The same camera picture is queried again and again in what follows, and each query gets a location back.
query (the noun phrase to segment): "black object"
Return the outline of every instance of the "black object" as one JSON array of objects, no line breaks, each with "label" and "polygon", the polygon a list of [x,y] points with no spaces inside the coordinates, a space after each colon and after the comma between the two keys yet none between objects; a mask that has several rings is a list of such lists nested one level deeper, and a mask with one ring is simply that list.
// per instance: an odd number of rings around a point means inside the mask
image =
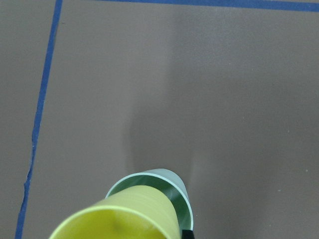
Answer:
[{"label": "black object", "polygon": [[183,230],[181,239],[195,239],[194,232],[192,230]]}]

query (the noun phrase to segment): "blue line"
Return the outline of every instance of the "blue line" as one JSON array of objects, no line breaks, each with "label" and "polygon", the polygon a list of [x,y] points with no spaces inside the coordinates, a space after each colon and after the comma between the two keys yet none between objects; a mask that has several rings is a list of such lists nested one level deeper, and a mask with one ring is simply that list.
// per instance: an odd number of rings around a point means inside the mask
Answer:
[{"label": "blue line", "polygon": [[21,204],[21,209],[20,209],[17,224],[16,224],[15,239],[21,239],[22,233],[23,233],[24,219],[25,219],[30,184],[32,179],[32,171],[33,171],[33,165],[34,165],[34,159],[35,159],[35,153],[36,153],[36,146],[38,143],[45,94],[46,94],[46,89],[48,86],[48,80],[49,80],[50,68],[51,68],[51,62],[52,62],[52,56],[53,56],[53,50],[54,50],[55,35],[58,29],[59,19],[60,19],[60,14],[62,9],[62,1],[63,0],[56,0],[55,7],[54,7],[50,37],[49,37],[49,42],[48,42],[48,46],[46,50],[41,87],[40,87],[39,98],[38,98],[38,103],[37,103],[37,108],[36,108],[36,113],[34,118],[34,126],[32,131],[32,154],[31,154],[29,172],[26,177],[26,181],[24,183],[24,197],[23,197],[23,202]]},{"label": "blue line", "polygon": [[241,7],[285,11],[319,12],[319,3],[269,0],[99,0],[119,2],[161,3],[195,6]]}]

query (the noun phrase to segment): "blue painter's tape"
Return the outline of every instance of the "blue painter's tape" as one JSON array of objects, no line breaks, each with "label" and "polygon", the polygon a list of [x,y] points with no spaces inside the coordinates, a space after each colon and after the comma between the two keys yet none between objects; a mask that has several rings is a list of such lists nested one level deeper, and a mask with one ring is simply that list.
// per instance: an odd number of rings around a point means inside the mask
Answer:
[{"label": "blue painter's tape", "polygon": [[25,219],[26,207],[27,207],[27,203],[28,203],[29,190],[30,190],[30,184],[31,184],[31,179],[32,179],[32,171],[33,171],[33,165],[34,165],[34,159],[35,159],[35,153],[36,153],[36,146],[38,143],[38,136],[39,136],[39,130],[40,130],[40,125],[41,125],[45,94],[46,94],[46,89],[48,86],[51,62],[52,62],[52,57],[53,57],[55,35],[56,35],[58,25],[59,25],[59,19],[60,19],[60,14],[61,14],[61,9],[62,9],[62,2],[63,2],[63,0],[56,0],[55,7],[54,7],[54,14],[53,14],[53,18],[52,18],[51,31],[50,31],[47,50],[46,50],[45,62],[44,62],[43,73],[42,73],[41,87],[40,87],[39,98],[38,98],[38,103],[37,103],[37,108],[36,108],[36,113],[35,113],[35,118],[34,118],[34,126],[33,126],[33,131],[32,131],[32,153],[31,153],[29,172],[28,172],[28,175],[26,177],[26,181],[24,183],[24,197],[23,197],[21,209],[20,209],[17,224],[16,224],[15,239],[22,238],[24,219]]},{"label": "blue painter's tape", "polygon": [[269,1],[269,0],[100,0],[120,2],[161,3],[195,6],[223,6],[242,7],[285,11],[314,11],[319,12],[319,3],[292,2],[292,1]]}]

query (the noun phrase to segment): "yellow cup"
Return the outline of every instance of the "yellow cup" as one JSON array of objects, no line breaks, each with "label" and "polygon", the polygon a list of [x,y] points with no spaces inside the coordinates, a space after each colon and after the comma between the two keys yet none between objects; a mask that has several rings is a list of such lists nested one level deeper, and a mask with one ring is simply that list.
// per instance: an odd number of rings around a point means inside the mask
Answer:
[{"label": "yellow cup", "polygon": [[139,185],[71,215],[50,239],[180,239],[180,233],[168,197]]}]

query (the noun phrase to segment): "plastic cup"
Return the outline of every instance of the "plastic cup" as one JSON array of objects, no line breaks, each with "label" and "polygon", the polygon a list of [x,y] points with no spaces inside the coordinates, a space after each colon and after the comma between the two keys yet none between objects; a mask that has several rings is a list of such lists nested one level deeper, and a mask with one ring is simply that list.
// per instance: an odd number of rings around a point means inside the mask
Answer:
[{"label": "plastic cup", "polygon": [[186,187],[177,174],[163,168],[130,174],[114,184],[106,198],[135,185],[147,185],[163,192],[176,210],[180,231],[193,230],[193,213]]},{"label": "plastic cup", "polygon": [[134,186],[63,221],[50,239],[180,239],[175,209],[158,189]]}]

